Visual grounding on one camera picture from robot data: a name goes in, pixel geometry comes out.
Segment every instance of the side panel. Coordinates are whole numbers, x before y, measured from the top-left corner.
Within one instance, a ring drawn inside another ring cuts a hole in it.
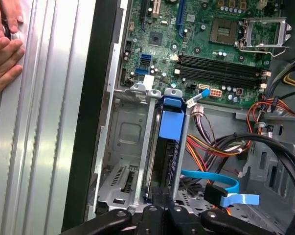
[[[22,0],[22,75],[0,95],[0,234],[61,232],[96,0]]]

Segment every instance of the ram slot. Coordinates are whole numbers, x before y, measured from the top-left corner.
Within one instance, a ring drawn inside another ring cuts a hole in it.
[[[180,59],[181,65],[183,66],[207,71],[226,72],[235,75],[251,77],[259,77],[259,75],[262,74],[261,69],[247,65],[238,65],[224,61],[215,61],[187,55],[180,56]]]
[[[180,78],[215,82],[220,85],[229,85],[240,88],[254,89],[259,87],[260,80],[250,77],[240,77],[232,74],[220,73],[215,71],[205,71],[190,67],[181,66]]]

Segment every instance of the blue sata port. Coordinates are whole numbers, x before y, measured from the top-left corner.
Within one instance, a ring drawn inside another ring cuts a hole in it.
[[[141,54],[141,59],[143,60],[152,60],[152,56],[151,55],[147,55],[147,54]]]
[[[136,69],[135,73],[138,75],[147,75],[148,74],[148,70],[145,69]]]

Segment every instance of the green circuit board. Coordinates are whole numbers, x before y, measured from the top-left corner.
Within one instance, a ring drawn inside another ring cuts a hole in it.
[[[246,2],[246,7],[240,9],[243,1]],[[140,67],[141,54],[152,56],[150,66],[155,68],[153,74],[150,74],[155,76],[153,89],[158,89],[161,92],[166,88],[180,89],[185,99],[197,94],[199,84],[209,85],[210,89],[219,90],[221,90],[221,85],[198,79],[182,80],[174,73],[178,53],[182,52],[190,56],[264,69],[269,68],[271,61],[269,54],[242,53],[234,45],[211,42],[211,34],[216,19],[238,23],[245,18],[279,17],[278,0],[269,0],[271,8],[263,10],[257,9],[259,0],[185,0],[181,26],[181,30],[187,29],[184,36],[181,36],[181,31],[176,26],[179,10],[178,0],[161,0],[159,16],[153,18],[147,15],[143,22],[140,20],[141,2],[142,0],[133,0],[132,4],[126,37],[126,44],[128,43],[128,45],[125,45],[125,47],[131,47],[131,53],[122,62],[121,86],[130,86],[133,83],[143,81],[143,75],[134,74],[135,69]],[[252,43],[274,44],[278,27],[277,24],[256,24],[253,30]],[[237,30],[235,33],[235,36],[238,37],[240,31]],[[190,86],[196,86],[196,89],[190,91]],[[239,95],[233,90],[222,90],[221,97],[208,97],[202,101],[249,108],[258,101],[260,93],[259,88],[243,89],[243,92]]]

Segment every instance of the hand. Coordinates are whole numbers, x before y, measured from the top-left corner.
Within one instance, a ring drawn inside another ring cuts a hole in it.
[[[0,92],[22,72],[22,66],[15,65],[24,55],[21,46],[19,39],[0,38]]]
[[[9,29],[12,33],[18,32],[18,23],[23,22],[23,15],[20,7],[19,0],[0,0],[2,9],[6,15]],[[4,37],[4,31],[1,25],[0,13],[0,37]]]

